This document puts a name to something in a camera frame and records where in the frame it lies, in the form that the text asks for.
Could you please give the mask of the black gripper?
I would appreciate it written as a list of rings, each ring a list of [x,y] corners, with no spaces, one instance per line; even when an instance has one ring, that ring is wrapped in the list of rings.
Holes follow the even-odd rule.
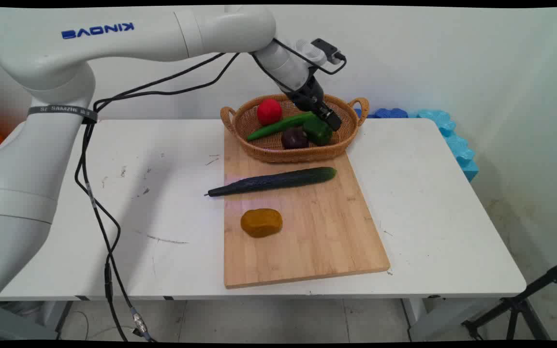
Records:
[[[307,80],[299,89],[281,86],[281,90],[299,110],[314,113],[318,119],[325,122],[334,132],[338,131],[342,126],[340,117],[323,101],[323,88],[313,72],[309,73]]]

